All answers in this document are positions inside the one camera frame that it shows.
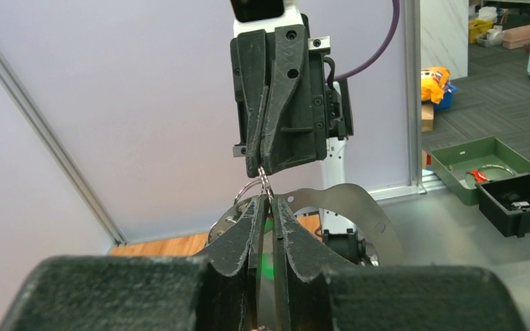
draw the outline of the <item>white wall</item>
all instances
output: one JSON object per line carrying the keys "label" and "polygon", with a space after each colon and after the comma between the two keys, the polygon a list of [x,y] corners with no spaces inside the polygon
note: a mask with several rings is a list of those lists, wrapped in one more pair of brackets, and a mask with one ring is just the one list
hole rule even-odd
{"label": "white wall", "polygon": [[468,76],[468,7],[469,0],[421,0],[422,68]]}
{"label": "white wall", "polygon": [[0,320],[41,260],[112,243],[0,85]]}
{"label": "white wall", "polygon": [[[313,35],[331,35],[339,72],[368,59],[391,20],[388,0],[300,5]],[[233,18],[226,0],[0,0],[0,51],[131,241],[206,231],[247,182],[232,158]],[[365,188],[410,181],[401,22],[351,80],[346,175]],[[314,163],[272,184],[287,192],[320,179]]]}

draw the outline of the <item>black bin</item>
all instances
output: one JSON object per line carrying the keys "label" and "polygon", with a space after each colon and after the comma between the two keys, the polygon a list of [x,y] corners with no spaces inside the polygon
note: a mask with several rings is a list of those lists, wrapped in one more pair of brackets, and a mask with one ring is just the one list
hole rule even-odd
{"label": "black bin", "polygon": [[530,172],[477,187],[480,211],[504,236],[530,233]]}

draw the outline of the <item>yellow bag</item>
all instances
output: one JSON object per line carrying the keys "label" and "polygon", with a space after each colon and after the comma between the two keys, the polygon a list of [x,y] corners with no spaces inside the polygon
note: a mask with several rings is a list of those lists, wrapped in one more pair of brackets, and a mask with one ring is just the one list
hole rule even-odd
{"label": "yellow bag", "polygon": [[440,103],[444,98],[444,86],[450,78],[450,70],[433,67],[422,70],[422,101]]}

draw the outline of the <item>gray table surface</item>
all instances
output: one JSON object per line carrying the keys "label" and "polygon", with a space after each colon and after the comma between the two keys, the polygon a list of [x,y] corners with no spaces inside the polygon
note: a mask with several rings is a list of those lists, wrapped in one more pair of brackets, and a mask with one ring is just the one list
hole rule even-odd
{"label": "gray table surface", "polygon": [[403,247],[406,265],[474,265],[508,287],[530,330],[530,233],[505,238],[448,190],[381,203]]}

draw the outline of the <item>white marble panel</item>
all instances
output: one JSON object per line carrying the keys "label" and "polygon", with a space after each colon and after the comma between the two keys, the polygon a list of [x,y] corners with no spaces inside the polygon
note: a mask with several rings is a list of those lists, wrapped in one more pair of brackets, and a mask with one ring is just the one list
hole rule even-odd
{"label": "white marble panel", "polygon": [[468,76],[468,15],[469,0],[421,0],[422,68]]}

